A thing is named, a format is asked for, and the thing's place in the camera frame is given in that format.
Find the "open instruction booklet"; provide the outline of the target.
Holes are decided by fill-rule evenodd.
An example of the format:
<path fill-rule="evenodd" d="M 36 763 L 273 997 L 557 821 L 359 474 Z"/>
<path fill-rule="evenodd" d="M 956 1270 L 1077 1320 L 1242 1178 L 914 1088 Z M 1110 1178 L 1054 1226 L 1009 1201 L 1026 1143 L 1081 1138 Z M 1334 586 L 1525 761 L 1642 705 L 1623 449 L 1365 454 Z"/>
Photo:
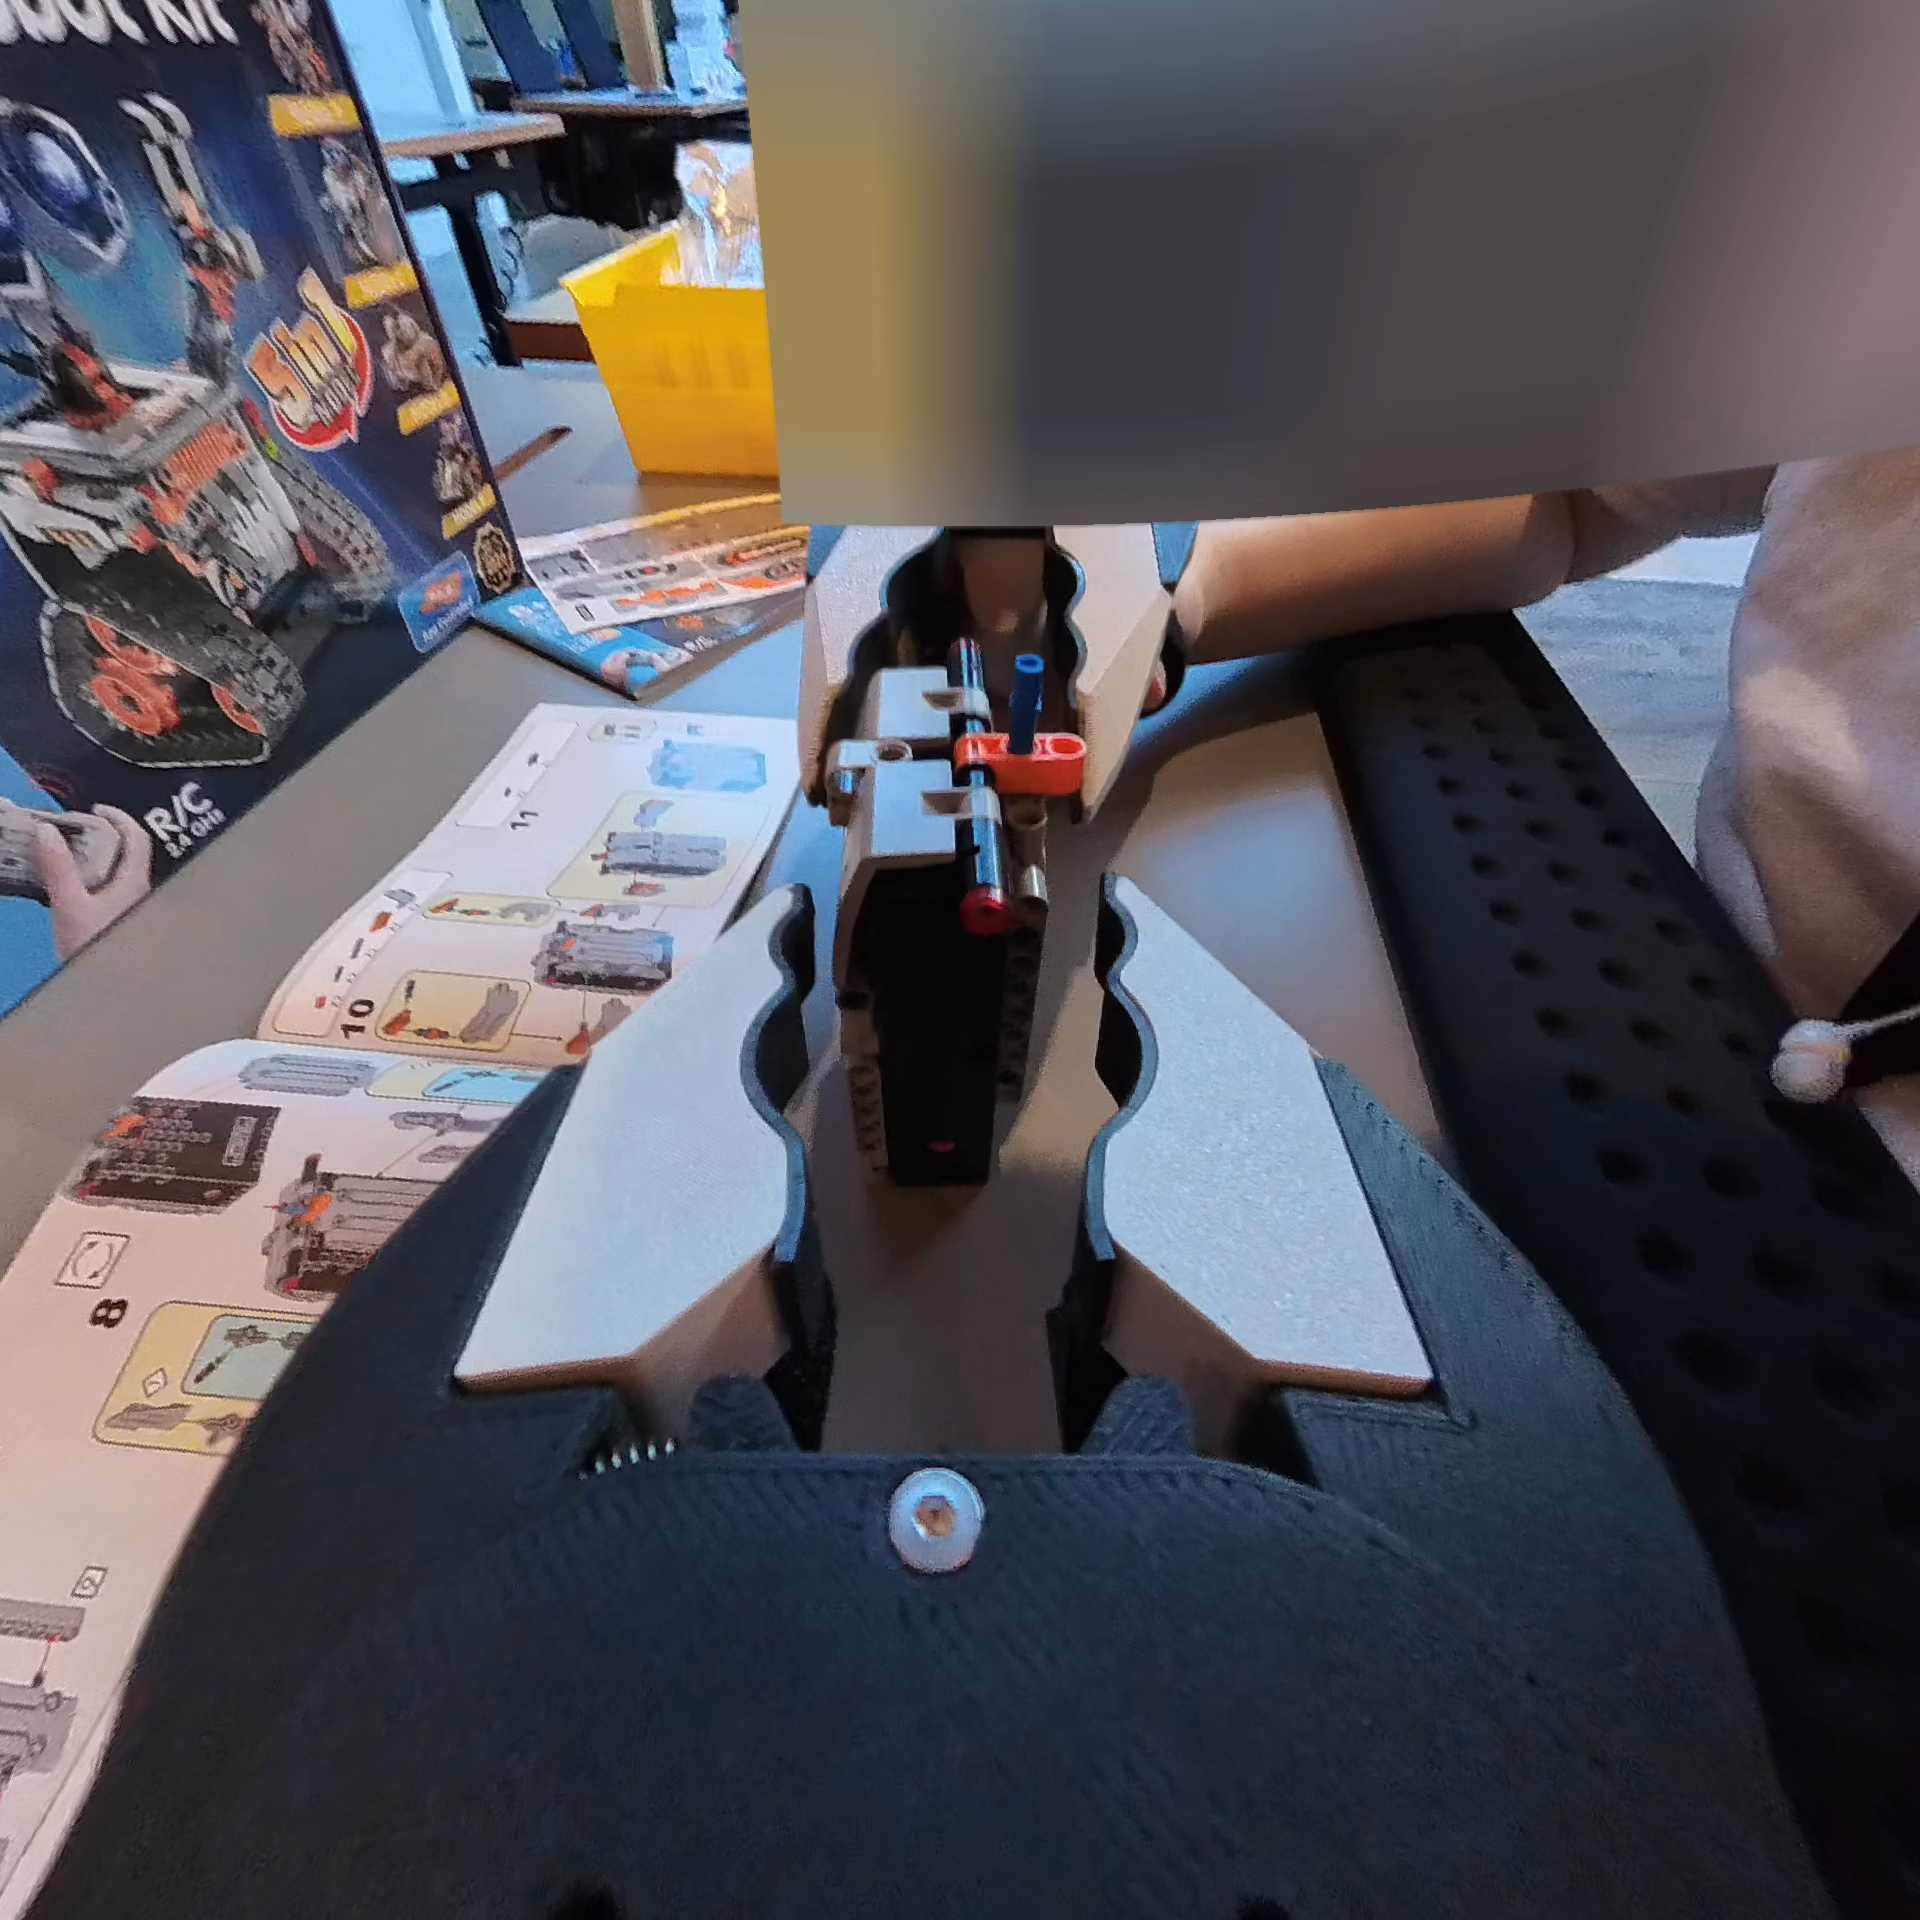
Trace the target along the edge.
<path fill-rule="evenodd" d="M 795 795 L 788 723 L 538 706 L 252 1040 L 84 1146 L 2 1290 L 4 1917 L 286 1362 L 542 1073 L 718 939 Z"/>

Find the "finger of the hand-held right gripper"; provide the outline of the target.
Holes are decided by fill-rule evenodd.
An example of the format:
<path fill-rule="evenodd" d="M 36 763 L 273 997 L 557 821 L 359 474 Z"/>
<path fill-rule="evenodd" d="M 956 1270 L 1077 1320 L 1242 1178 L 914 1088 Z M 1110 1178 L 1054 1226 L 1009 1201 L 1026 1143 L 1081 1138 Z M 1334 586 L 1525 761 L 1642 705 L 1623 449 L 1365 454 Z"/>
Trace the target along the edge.
<path fill-rule="evenodd" d="M 1075 731 L 1085 761 L 1070 817 L 1109 798 L 1161 667 L 1171 594 L 1146 525 L 1047 529 L 1045 730 Z"/>
<path fill-rule="evenodd" d="M 870 680 L 919 665 L 913 632 L 941 587 L 940 527 L 814 527 L 799 655 L 799 781 L 826 798 L 827 757 L 857 731 Z"/>

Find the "grey black brick assembly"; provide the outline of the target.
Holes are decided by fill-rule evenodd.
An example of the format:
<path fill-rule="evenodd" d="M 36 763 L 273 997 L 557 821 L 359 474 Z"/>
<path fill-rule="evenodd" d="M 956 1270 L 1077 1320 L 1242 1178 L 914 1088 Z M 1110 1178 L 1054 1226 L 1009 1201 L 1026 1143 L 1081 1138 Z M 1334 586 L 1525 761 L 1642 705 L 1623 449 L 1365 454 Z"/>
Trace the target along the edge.
<path fill-rule="evenodd" d="M 993 731 L 1004 695 L 982 657 Z M 994 1171 L 1002 1117 L 1025 1094 L 1050 921 L 1050 827 L 1071 798 L 999 798 L 1015 926 L 989 939 L 959 921 L 947 651 L 883 667 L 854 735 L 827 757 L 826 805 L 844 833 L 831 994 L 854 1142 L 902 1189 L 974 1189 Z M 1010 661 L 1036 655 L 1018 647 Z"/>

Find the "yellow plastic bin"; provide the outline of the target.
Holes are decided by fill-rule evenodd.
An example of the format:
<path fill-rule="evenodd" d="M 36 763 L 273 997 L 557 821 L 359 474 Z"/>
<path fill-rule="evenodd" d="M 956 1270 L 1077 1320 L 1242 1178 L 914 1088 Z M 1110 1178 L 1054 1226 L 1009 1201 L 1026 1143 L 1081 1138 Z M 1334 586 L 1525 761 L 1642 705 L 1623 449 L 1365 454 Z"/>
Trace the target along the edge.
<path fill-rule="evenodd" d="M 641 474 L 777 478 L 762 289 L 684 279 L 671 230 L 561 283 Z"/>

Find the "black perforated mat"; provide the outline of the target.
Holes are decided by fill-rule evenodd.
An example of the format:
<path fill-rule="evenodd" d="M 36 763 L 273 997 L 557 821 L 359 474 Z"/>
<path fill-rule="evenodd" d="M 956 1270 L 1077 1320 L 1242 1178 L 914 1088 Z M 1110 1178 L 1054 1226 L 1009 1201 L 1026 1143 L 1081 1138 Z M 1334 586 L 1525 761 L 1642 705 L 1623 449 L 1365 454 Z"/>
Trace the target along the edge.
<path fill-rule="evenodd" d="M 1516 617 L 1317 710 L 1465 1184 L 1662 1451 L 1841 1910 L 1915 1917 L 1915 1194 L 1773 1094 L 1783 1000 Z"/>

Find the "orange toy connector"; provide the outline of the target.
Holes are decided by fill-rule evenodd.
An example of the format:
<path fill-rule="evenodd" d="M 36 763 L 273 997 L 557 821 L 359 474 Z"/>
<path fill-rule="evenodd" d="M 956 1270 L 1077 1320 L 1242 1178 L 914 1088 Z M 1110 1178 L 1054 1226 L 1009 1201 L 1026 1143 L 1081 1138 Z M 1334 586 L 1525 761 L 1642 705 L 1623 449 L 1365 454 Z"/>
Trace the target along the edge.
<path fill-rule="evenodd" d="M 1089 743 L 1077 735 L 1038 731 L 1018 753 L 1004 731 L 967 731 L 953 741 L 951 763 L 959 775 L 981 771 L 1002 795 L 1059 801 L 1078 794 Z"/>

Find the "person's right forearm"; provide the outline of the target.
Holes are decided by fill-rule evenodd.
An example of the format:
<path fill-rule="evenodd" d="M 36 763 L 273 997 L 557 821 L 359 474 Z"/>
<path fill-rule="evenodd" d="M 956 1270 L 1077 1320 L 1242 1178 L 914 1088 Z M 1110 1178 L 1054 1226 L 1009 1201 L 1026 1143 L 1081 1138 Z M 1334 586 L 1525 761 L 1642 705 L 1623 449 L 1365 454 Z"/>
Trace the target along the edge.
<path fill-rule="evenodd" d="M 1518 610 L 1681 538 L 1759 529 L 1773 467 L 1377 512 L 1201 525 L 1172 592 L 1188 665 Z"/>

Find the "grey desk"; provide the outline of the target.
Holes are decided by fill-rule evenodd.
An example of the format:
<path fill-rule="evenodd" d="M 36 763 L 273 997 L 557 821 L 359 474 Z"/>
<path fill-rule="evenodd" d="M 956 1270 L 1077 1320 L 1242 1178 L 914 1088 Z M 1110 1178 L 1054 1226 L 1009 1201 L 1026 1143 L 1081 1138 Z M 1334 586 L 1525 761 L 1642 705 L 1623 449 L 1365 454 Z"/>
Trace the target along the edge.
<path fill-rule="evenodd" d="M 1059 877 L 1132 878 L 1441 1159 L 1398 985 L 1367 895 L 1306 661 L 1195 667 L 1153 719 Z M 292 963 L 449 814 L 538 705 L 618 695 L 466 632 L 188 862 L 2 1027 L 2 1248 L 10 1264 L 84 1142 L 178 1056 L 250 1035 Z M 1071 1259 L 1089 1143 L 1114 1105 L 1094 1070 L 1097 905 L 1047 937 L 1026 1099 L 994 1181 L 870 1184 L 857 1159 L 827 993 L 842 838 L 798 808 L 759 887 L 821 910 L 806 1000 L 806 1138 L 836 1302 L 826 1427 L 844 1451 L 1041 1451 L 1059 1427 L 1043 1314 Z"/>

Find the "drawstring with white tip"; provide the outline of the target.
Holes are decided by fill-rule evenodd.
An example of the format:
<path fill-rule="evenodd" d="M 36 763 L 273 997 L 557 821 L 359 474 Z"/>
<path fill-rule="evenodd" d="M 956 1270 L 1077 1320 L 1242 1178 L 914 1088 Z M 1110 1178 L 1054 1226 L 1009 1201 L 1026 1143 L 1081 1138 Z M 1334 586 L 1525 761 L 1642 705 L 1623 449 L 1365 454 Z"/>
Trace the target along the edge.
<path fill-rule="evenodd" d="M 1867 1021 L 1803 1021 L 1791 1025 L 1772 1054 L 1770 1083 L 1789 1103 L 1823 1105 L 1863 1083 L 1855 1070 L 1861 1046 L 1913 1025 L 1918 1006 Z"/>

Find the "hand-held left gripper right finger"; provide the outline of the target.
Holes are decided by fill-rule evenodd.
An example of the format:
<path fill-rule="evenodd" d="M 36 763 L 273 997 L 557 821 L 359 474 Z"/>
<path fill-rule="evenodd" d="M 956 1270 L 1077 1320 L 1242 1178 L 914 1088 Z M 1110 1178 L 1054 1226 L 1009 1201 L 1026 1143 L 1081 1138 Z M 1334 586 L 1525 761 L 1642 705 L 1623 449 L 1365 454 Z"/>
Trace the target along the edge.
<path fill-rule="evenodd" d="M 1239 1454 L 1273 1390 L 1415 1401 L 1433 1367 L 1311 1047 L 1123 877 L 1097 909 L 1085 1163 L 1047 1351 L 1062 1447 L 1123 1378 L 1185 1393 Z"/>

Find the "background table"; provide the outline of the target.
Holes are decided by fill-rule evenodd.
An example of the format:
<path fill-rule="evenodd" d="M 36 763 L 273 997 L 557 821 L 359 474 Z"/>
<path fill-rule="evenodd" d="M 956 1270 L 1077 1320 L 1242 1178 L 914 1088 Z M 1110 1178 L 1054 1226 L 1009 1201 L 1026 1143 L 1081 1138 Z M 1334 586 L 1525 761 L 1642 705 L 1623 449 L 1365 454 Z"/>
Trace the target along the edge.
<path fill-rule="evenodd" d="M 539 160 L 551 210 L 628 233 L 681 215 L 679 149 L 753 137 L 745 103 L 690 101 L 644 87 L 517 94 L 509 107 L 562 122 L 562 157 Z"/>
<path fill-rule="evenodd" d="M 454 249 L 493 363 L 517 368 L 521 357 L 507 329 L 507 298 L 493 273 L 477 209 L 500 198 L 513 215 L 549 214 L 539 160 L 527 153 L 562 139 L 564 126 L 551 113 L 485 113 L 374 123 L 387 162 L 421 160 L 435 175 L 397 183 L 404 210 L 438 209 L 449 215 Z"/>

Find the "blue leaflet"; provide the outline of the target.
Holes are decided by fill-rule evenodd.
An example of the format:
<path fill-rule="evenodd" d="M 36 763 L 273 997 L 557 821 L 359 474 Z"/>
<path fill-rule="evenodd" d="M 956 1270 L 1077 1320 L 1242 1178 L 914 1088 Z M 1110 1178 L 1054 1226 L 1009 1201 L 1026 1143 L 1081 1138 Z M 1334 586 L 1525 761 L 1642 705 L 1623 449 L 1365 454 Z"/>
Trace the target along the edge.
<path fill-rule="evenodd" d="M 799 614 L 799 599 L 799 591 L 771 592 L 724 609 L 681 609 L 574 633 L 546 598 L 527 586 L 486 601 L 474 623 L 588 681 L 642 703 L 655 687 L 777 632 Z"/>

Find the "blue robot kit box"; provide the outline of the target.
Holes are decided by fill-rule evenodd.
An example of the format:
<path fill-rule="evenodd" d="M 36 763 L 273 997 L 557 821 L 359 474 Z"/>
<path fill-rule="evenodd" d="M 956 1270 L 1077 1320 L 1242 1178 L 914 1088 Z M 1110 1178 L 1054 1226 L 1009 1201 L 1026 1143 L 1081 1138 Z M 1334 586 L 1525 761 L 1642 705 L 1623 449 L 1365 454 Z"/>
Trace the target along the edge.
<path fill-rule="evenodd" d="M 2 1006 L 521 555 L 324 6 L 2 6 Z"/>

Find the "folded leaflet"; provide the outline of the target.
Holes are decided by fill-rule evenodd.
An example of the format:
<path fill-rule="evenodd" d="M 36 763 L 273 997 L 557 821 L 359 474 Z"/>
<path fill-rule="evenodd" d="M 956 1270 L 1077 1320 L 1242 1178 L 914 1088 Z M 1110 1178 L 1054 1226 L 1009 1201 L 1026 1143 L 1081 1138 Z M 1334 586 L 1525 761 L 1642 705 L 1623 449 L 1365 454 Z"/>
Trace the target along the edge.
<path fill-rule="evenodd" d="M 572 633 L 756 606 L 799 591 L 806 558 L 809 529 L 777 494 L 518 541 L 525 577 Z"/>

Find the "black axle red tip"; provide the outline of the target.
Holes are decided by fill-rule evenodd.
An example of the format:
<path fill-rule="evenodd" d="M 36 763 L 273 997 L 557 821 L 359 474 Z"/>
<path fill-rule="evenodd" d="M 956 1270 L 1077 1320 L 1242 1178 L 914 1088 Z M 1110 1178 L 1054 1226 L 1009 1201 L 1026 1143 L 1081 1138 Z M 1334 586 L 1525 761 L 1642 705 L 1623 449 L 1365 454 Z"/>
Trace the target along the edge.
<path fill-rule="evenodd" d="M 993 731 L 993 705 L 982 657 L 971 639 L 947 651 L 951 706 L 951 783 L 967 794 L 967 810 L 956 819 L 956 850 L 962 870 L 959 921 L 978 939 L 1002 937 L 1015 926 L 1002 808 L 994 773 L 974 743 Z"/>

